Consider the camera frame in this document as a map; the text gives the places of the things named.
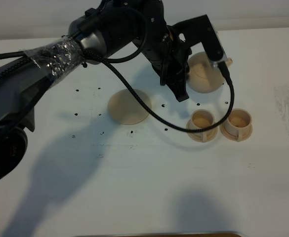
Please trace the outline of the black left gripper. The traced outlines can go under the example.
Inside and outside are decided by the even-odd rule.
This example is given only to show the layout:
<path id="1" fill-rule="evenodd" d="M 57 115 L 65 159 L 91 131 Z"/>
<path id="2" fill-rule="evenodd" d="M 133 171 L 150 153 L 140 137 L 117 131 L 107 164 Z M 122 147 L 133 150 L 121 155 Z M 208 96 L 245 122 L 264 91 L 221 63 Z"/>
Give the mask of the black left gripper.
<path id="1" fill-rule="evenodd" d="M 160 85 L 168 85 L 178 102 L 189 99 L 185 81 L 171 81 L 173 74 L 183 69 L 192 53 L 185 49 L 184 41 L 175 26 L 150 24 L 144 46 L 144 56 L 160 77 Z"/>

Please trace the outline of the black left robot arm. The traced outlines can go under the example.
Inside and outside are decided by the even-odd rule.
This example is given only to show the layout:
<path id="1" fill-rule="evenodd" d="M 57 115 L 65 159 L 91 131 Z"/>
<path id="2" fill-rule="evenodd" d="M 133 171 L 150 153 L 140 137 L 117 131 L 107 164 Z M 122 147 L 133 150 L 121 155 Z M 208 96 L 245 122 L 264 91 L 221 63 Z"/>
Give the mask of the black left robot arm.
<path id="1" fill-rule="evenodd" d="M 68 34 L 46 46 L 0 54 L 0 179 L 22 160 L 24 129 L 35 129 L 34 107 L 78 66 L 127 62 L 143 54 L 178 101 L 188 99 L 190 49 L 166 24 L 160 0 L 103 0 L 72 22 Z"/>

